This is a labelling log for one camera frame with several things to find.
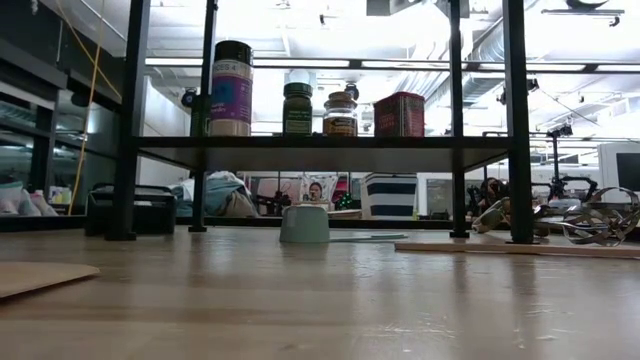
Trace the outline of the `cork-lid glass spice jar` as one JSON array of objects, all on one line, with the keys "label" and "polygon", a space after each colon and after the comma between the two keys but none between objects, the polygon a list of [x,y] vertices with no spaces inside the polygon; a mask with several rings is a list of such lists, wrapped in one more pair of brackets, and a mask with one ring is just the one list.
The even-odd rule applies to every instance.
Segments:
[{"label": "cork-lid glass spice jar", "polygon": [[327,136],[356,137],[357,102],[348,92],[333,92],[324,103],[323,133]]}]

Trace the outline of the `black aluminium rig frame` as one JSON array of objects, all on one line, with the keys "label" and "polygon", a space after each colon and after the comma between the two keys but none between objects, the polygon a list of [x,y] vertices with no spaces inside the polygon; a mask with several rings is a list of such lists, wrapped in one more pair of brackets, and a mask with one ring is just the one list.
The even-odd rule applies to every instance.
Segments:
[{"label": "black aluminium rig frame", "polygon": [[[0,217],[0,233],[80,229],[84,227],[86,220],[86,216],[79,215],[56,217]],[[206,226],[228,227],[279,227],[281,225],[281,219],[276,217],[205,217],[204,224]],[[453,222],[451,220],[392,221],[330,219],[329,227],[332,229],[452,230]]]}]

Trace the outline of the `red spice tin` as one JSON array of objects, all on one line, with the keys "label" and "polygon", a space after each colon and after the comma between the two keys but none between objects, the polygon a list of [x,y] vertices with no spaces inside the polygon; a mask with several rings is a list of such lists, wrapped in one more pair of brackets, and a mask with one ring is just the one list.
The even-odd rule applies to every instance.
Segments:
[{"label": "red spice tin", "polygon": [[375,137],[424,137],[425,99],[418,94],[396,92],[374,104]]}]

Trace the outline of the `long flat wooden spatula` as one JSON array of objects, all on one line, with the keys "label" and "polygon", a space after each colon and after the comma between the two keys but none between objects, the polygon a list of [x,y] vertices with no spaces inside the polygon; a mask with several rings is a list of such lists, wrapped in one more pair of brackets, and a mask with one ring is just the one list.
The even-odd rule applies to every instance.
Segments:
[{"label": "long flat wooden spatula", "polygon": [[438,253],[496,253],[640,260],[640,247],[516,245],[483,243],[395,243],[396,251]]}]

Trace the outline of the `tall purple-label spice bottle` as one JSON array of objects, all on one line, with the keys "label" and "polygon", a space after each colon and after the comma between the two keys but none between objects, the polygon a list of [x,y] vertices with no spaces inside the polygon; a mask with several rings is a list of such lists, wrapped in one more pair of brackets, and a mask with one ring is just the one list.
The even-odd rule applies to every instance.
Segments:
[{"label": "tall purple-label spice bottle", "polygon": [[250,135],[253,75],[253,50],[248,44],[235,40],[216,44],[209,136]]}]

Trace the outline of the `dark glass-front cabinet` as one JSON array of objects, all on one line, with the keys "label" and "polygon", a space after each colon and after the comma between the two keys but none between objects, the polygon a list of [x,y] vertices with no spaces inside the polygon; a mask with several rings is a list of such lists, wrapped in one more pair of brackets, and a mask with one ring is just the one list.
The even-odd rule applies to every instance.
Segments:
[{"label": "dark glass-front cabinet", "polygon": [[124,61],[107,0],[0,0],[0,184],[83,215],[116,172]]}]

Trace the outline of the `wide-blade wooden spatula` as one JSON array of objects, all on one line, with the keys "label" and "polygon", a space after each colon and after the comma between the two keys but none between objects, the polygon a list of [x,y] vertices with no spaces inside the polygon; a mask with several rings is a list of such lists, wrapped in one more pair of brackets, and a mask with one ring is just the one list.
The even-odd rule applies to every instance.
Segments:
[{"label": "wide-blade wooden spatula", "polygon": [[98,275],[97,267],[47,262],[0,262],[0,299]]}]

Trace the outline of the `white machine dark screen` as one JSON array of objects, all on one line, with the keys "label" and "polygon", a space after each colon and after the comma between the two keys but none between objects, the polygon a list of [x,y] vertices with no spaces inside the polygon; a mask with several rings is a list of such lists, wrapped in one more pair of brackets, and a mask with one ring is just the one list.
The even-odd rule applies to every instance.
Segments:
[{"label": "white machine dark screen", "polygon": [[605,143],[597,149],[602,186],[640,192],[640,144]]}]

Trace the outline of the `black metal wooden shelf rack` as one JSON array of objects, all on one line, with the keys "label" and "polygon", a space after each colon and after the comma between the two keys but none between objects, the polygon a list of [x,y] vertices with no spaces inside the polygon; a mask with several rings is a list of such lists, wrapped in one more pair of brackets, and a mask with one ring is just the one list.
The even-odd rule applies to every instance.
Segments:
[{"label": "black metal wooden shelf rack", "polygon": [[507,152],[511,180],[511,236],[515,244],[533,241],[533,220],[529,187],[528,135],[525,123],[516,124],[526,114],[526,61],[523,5],[506,3],[505,45],[508,135],[505,138],[467,137],[463,133],[461,105],[460,0],[446,0],[449,10],[449,71],[452,100],[452,130],[449,137],[358,138],[324,136],[284,137],[163,137],[141,136],[142,72],[147,51],[150,0],[130,0],[122,100],[118,162],[115,177],[112,225],[104,237],[108,241],[133,241],[133,202],[137,157],[142,146],[154,145],[191,156],[196,174],[192,231],[204,231],[203,186],[206,170],[311,170],[449,172],[454,180],[454,221],[452,237],[466,234],[464,174],[471,165],[465,156],[471,150]]}]

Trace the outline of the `green-lid spice jar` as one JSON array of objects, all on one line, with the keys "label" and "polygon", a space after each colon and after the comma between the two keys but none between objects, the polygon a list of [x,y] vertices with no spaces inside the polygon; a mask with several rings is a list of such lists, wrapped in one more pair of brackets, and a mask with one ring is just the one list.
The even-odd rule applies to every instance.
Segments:
[{"label": "green-lid spice jar", "polygon": [[282,133],[309,136],[312,134],[313,88],[306,83],[291,82],[283,88]]}]

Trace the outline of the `teal cloth pile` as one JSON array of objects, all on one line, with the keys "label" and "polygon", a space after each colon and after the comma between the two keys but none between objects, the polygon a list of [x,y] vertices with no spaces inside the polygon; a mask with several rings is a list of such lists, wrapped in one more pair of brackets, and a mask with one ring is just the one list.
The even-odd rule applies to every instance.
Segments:
[{"label": "teal cloth pile", "polygon": [[[170,185],[176,197],[176,216],[191,217],[195,180],[188,179]],[[244,182],[228,171],[214,172],[207,176],[204,186],[204,214],[206,217],[254,218],[259,213],[251,192]]]}]

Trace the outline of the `navy white striped bin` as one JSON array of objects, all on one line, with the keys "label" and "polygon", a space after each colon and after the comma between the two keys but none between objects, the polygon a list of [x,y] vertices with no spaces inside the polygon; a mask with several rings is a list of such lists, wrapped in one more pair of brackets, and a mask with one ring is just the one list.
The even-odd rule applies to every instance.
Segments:
[{"label": "navy white striped bin", "polygon": [[362,216],[366,220],[414,219],[415,173],[369,173],[360,180]]}]

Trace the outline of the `pale plastic bag pile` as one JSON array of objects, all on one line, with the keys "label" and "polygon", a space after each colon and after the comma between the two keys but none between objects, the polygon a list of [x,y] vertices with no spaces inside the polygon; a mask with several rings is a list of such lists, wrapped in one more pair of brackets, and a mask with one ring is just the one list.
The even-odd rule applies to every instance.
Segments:
[{"label": "pale plastic bag pile", "polygon": [[29,193],[20,181],[0,184],[0,216],[57,216],[41,190]]}]

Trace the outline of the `black-framed metal grater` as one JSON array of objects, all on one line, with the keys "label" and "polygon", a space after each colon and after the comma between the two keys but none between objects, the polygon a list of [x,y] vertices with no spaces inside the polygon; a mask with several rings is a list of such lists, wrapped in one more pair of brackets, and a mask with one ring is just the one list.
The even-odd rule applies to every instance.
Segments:
[{"label": "black-framed metal grater", "polygon": [[[87,196],[86,236],[98,236],[112,225],[114,186],[98,183]],[[176,224],[176,196],[169,187],[136,185],[132,231],[141,235],[169,235]]]}]

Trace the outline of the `mint green round measuring cup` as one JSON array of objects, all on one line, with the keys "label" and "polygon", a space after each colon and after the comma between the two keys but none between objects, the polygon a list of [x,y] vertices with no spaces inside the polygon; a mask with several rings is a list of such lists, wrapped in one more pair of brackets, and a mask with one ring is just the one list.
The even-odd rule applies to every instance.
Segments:
[{"label": "mint green round measuring cup", "polygon": [[283,211],[279,242],[286,244],[393,243],[407,239],[402,233],[365,234],[355,237],[332,237],[329,214],[320,207],[291,206]]}]

